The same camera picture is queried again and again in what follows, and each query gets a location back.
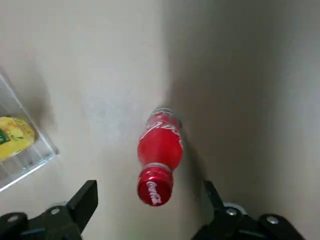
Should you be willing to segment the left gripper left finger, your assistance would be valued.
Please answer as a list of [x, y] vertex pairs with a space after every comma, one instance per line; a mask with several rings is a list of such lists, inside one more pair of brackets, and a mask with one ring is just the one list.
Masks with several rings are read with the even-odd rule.
[[65, 204], [54, 205], [36, 217], [25, 212], [0, 216], [2, 240], [81, 240], [98, 206], [98, 183], [87, 180]]

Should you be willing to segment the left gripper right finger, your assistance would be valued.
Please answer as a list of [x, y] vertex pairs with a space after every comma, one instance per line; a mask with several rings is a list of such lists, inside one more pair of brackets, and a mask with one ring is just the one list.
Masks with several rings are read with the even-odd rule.
[[285, 217], [266, 213], [252, 218], [239, 205], [224, 203], [214, 184], [203, 181], [213, 210], [212, 220], [203, 225], [193, 240], [303, 240], [302, 234]]

